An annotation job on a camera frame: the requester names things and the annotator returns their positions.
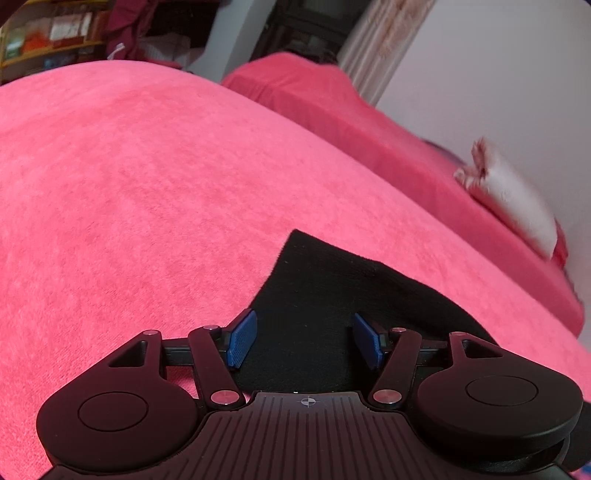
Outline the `pink bed blanket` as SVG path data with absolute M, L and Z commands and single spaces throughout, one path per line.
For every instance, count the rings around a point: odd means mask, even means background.
M 301 230 L 427 284 L 590 388 L 541 304 L 399 190 L 221 85 L 104 61 L 1 89 L 1 474 L 36 479 L 43 402 L 137 333 L 235 317 Z

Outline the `dark window with frame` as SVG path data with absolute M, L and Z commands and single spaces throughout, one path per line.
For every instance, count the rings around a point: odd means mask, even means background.
M 435 5 L 434 0 L 277 1 L 252 53 L 290 52 L 339 66 L 376 105 Z

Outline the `black pants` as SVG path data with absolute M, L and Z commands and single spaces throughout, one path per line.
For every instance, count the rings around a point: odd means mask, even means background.
M 356 315 L 430 340 L 445 341 L 455 331 L 493 339 L 435 289 L 298 230 L 250 306 L 256 341 L 235 373 L 246 392 L 367 389 L 375 376 L 356 344 Z

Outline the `white bolster pillow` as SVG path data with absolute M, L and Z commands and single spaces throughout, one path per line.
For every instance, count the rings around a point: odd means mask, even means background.
M 476 140 L 471 153 L 473 164 L 458 169 L 454 173 L 456 181 L 541 258 L 552 259 L 558 228 L 541 194 L 489 139 Z

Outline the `cluttered clothes shelf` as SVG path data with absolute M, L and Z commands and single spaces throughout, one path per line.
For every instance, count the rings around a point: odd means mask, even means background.
M 98 60 L 183 70 L 204 51 L 219 1 L 3 1 L 1 83 Z

